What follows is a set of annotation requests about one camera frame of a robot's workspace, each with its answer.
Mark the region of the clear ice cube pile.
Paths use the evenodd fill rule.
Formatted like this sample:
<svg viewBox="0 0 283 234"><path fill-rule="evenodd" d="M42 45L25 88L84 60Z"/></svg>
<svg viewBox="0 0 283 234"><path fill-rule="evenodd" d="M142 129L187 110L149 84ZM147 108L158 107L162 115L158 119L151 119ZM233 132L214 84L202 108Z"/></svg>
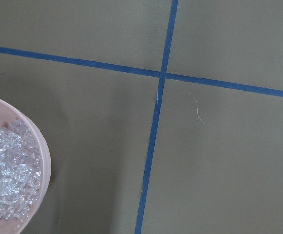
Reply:
<svg viewBox="0 0 283 234"><path fill-rule="evenodd" d="M40 151L31 129L20 119L0 128L0 221L28 216L41 177Z"/></svg>

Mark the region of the pink plastic bowl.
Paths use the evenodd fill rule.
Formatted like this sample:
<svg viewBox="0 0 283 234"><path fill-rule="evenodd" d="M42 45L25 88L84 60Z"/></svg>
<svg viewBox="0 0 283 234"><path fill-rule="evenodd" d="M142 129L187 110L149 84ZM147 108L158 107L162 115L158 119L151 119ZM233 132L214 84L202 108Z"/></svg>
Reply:
<svg viewBox="0 0 283 234"><path fill-rule="evenodd" d="M28 212L28 217L23 219L0 220L0 234L20 234L35 216L43 202L51 177L51 156L46 140L39 128L21 111L9 103L0 99L0 128L7 126L10 122L21 119L31 129L32 134L39 146L41 156L41 183L37 202Z"/></svg>

